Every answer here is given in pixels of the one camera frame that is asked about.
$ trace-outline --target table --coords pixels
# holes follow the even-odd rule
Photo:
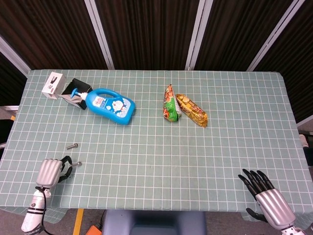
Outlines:
[[[50,222],[68,208],[260,211],[237,175],[260,169],[297,214],[313,217],[313,184],[283,77],[275,72],[54,70],[129,97],[129,125],[41,94],[52,70],[27,78],[16,121],[0,162],[0,206],[22,212],[45,158],[70,155],[83,165],[52,191]],[[207,128],[186,115],[162,116],[164,90],[173,84],[209,116]],[[78,148],[66,150],[77,142]]]

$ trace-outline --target bottle label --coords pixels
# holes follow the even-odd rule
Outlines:
[[[105,99],[103,97],[96,96],[96,98],[92,102],[92,105],[99,107],[99,108],[103,108],[104,105],[106,104],[106,100],[107,99]]]
[[[111,112],[116,114],[118,117],[124,118],[130,106],[131,106],[131,103],[129,102],[129,100],[122,98],[121,100],[113,101],[112,106],[108,105],[106,106],[106,109],[110,110]]]

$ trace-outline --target dark curtain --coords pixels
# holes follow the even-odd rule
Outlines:
[[[96,0],[114,67],[184,70],[199,0]]]
[[[215,0],[195,70],[246,71],[292,0]]]
[[[313,1],[303,3],[255,70],[282,74],[296,122],[313,115]]]
[[[26,77],[0,53],[0,106],[19,105]]]
[[[31,69],[107,69],[84,0],[0,6],[0,34]]]

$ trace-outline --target metal bolt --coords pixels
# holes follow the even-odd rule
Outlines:
[[[82,162],[77,162],[77,163],[74,163],[74,164],[72,164],[70,166],[80,166],[80,165],[82,165]]]
[[[71,149],[71,148],[77,148],[78,147],[78,144],[75,143],[75,144],[72,144],[70,146],[67,147],[67,150]]]

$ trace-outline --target floor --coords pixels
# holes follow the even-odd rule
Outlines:
[[[71,235],[73,233],[77,209],[67,211],[65,217],[56,224],[45,223],[48,232],[56,235]],[[81,235],[85,235],[91,225],[100,222],[103,210],[84,210]],[[24,216],[0,211],[1,234],[23,235],[20,227]],[[281,235],[264,222],[244,221],[239,213],[235,212],[207,212],[206,213],[207,235]],[[309,228],[307,235],[313,235]]]

